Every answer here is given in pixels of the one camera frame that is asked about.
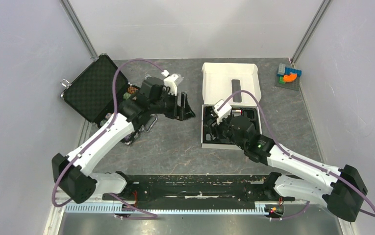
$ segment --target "open white box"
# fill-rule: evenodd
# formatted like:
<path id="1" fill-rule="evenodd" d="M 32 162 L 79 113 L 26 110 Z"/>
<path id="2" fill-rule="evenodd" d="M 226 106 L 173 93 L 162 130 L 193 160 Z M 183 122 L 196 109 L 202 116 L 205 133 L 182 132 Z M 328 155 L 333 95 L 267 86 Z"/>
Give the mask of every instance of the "open white box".
<path id="1" fill-rule="evenodd" d="M 201 109 L 201 133 L 200 142 L 202 148 L 218 149 L 240 149 L 234 144 L 203 143 L 203 117 L 204 108 L 212 106 L 219 100 L 225 100 L 237 90 L 251 92 L 258 102 L 261 99 L 259 88 L 258 67 L 255 64 L 233 64 L 233 63 L 204 63 L 203 72 L 203 105 Z M 232 81 L 239 84 L 234 87 Z M 258 125 L 261 133 L 261 118 L 255 101 L 247 94 L 240 94 L 240 101 L 231 99 L 228 103 L 232 108 L 255 108 L 258 113 Z"/>

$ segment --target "orange block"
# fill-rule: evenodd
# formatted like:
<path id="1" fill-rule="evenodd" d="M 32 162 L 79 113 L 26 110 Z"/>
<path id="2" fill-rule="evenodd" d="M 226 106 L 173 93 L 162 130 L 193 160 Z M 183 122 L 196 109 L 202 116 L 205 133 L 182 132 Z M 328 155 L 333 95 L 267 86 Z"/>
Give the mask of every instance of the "orange block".
<path id="1" fill-rule="evenodd" d="M 297 79 L 297 74 L 291 73 L 290 75 L 284 75 L 283 81 L 284 82 L 292 82 Z"/>

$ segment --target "gray wall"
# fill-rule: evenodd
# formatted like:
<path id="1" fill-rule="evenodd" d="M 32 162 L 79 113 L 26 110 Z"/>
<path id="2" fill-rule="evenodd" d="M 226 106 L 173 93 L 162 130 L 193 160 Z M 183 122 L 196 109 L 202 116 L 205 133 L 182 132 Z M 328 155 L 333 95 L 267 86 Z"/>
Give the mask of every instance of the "gray wall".
<path id="1" fill-rule="evenodd" d="M 291 57 L 322 0 L 70 0 L 112 59 Z"/>
<path id="2" fill-rule="evenodd" d="M 0 235 L 43 232 L 51 158 L 77 144 L 83 119 L 60 81 L 90 64 L 56 0 L 0 0 Z"/>
<path id="3" fill-rule="evenodd" d="M 358 168 L 375 203 L 375 1 L 333 1 L 297 66 L 325 161 Z M 375 234 L 375 218 L 355 224 Z"/>

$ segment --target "robotic arm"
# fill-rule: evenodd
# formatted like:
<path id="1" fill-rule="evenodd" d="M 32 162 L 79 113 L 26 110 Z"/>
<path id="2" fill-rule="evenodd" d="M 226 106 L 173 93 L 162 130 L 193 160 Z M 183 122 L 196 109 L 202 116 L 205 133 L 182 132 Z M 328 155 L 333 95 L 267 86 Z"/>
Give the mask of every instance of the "robotic arm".
<path id="1" fill-rule="evenodd" d="M 59 186 L 76 203 L 86 201 L 94 193 L 120 193 L 126 186 L 122 175 L 92 173 L 93 169 L 120 140 L 146 126 L 152 115 L 164 114 L 167 118 L 180 121 L 194 118 L 196 115 L 189 106 L 186 93 L 181 93 L 180 105 L 177 104 L 177 85 L 181 81 L 179 74 L 164 80 L 156 77 L 144 80 L 140 90 L 122 102 L 119 112 L 113 114 L 90 139 L 65 157 L 60 153 L 53 157 L 54 181 L 73 162 Z"/>
<path id="2" fill-rule="evenodd" d="M 356 168 L 346 165 L 340 169 L 295 153 L 282 144 L 278 146 L 273 139 L 257 133 L 246 116 L 234 115 L 228 103 L 220 108 L 223 103 L 221 100 L 215 104 L 213 112 L 205 117 L 206 128 L 212 135 L 228 139 L 256 163 L 280 168 L 299 177 L 291 178 L 272 172 L 264 183 L 264 193 L 268 197 L 275 200 L 295 197 L 311 201 L 327 207 L 343 220 L 356 220 L 364 199 L 344 182 L 331 176 L 334 173 L 342 177 L 366 195 L 368 191 Z M 313 166 L 324 168 L 326 172 Z"/>

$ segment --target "metal corner post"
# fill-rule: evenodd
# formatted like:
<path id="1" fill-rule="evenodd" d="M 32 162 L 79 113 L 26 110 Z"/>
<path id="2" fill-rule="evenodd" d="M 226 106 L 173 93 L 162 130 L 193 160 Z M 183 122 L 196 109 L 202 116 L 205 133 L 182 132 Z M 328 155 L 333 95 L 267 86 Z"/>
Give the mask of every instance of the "metal corner post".
<path id="1" fill-rule="evenodd" d="M 323 14 L 327 10 L 328 6 L 330 5 L 332 0 L 323 0 L 322 4 L 320 5 L 319 9 L 317 10 L 316 14 L 314 15 L 313 20 L 311 21 L 308 29 L 306 30 L 299 46 L 297 47 L 296 52 L 294 52 L 293 57 L 291 57 L 291 64 L 294 66 L 298 58 L 300 57 L 303 49 L 307 45 L 308 41 L 310 40 L 314 30 L 316 29 L 317 25 L 319 24 L 320 19 L 323 17 Z"/>
<path id="2" fill-rule="evenodd" d="M 88 49 L 89 54 L 93 60 L 98 57 L 98 54 L 95 51 L 94 46 L 92 45 L 91 41 L 89 40 L 88 35 L 86 34 L 85 30 L 83 29 L 82 24 L 80 23 L 79 19 L 69 0 L 59 0 L 62 4 L 63 8 L 65 9 L 66 14 L 68 14 L 69 19 L 71 20 L 73 26 L 75 27 L 79 37 L 82 39 L 82 42 L 85 44 L 86 49 Z"/>

